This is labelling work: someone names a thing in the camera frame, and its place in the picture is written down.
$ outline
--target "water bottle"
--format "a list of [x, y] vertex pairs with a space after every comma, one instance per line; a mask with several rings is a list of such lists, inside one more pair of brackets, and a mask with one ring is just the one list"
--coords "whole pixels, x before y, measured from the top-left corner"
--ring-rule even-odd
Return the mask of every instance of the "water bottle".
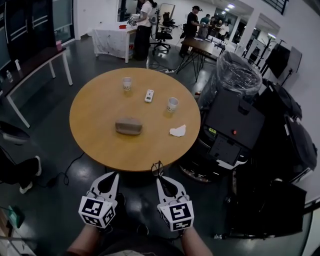
[[9, 72], [9, 70], [6, 71], [6, 77], [8, 78], [9, 82], [12, 83], [14, 81], [14, 79], [12, 78], [11, 73]]

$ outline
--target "person in white shirt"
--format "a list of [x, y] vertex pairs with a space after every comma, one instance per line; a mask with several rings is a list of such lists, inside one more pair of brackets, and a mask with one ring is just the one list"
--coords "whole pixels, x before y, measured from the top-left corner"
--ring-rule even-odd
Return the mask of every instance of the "person in white shirt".
[[140, 11], [140, 18], [136, 20], [138, 27], [134, 40], [133, 57], [138, 61], [143, 61], [148, 57], [150, 47], [151, 23], [149, 16], [153, 8], [157, 7], [157, 3], [153, 0], [139, 0], [143, 3]]
[[220, 27], [219, 37], [218, 38], [220, 40], [224, 41], [227, 33], [229, 33], [229, 27], [228, 27], [228, 22], [225, 21], [224, 24]]

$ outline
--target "white tablecloth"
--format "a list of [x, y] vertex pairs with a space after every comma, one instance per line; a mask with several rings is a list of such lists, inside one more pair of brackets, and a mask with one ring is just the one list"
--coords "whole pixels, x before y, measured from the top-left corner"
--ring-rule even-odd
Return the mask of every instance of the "white tablecloth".
[[[120, 29], [119, 25], [126, 25], [126, 29]], [[127, 33], [137, 29], [127, 22], [117, 22], [99, 26], [92, 30], [92, 39], [95, 54], [109, 54], [119, 58], [126, 58], [126, 38]], [[132, 55], [134, 36], [130, 38], [129, 56]]]

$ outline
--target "white remote control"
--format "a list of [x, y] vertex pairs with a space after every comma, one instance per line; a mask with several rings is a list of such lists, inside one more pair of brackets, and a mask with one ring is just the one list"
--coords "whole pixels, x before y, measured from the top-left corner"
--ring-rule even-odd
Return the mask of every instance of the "white remote control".
[[154, 97], [154, 92], [155, 92], [154, 90], [148, 90], [146, 92], [144, 101], [148, 103], [152, 102], [152, 98]]

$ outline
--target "pink cup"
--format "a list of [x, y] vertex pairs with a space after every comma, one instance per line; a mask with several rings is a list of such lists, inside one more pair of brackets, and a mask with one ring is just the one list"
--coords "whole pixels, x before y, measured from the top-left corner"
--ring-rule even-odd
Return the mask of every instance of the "pink cup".
[[56, 49], [58, 51], [62, 51], [62, 42], [61, 41], [56, 41], [55, 45], [56, 45]]

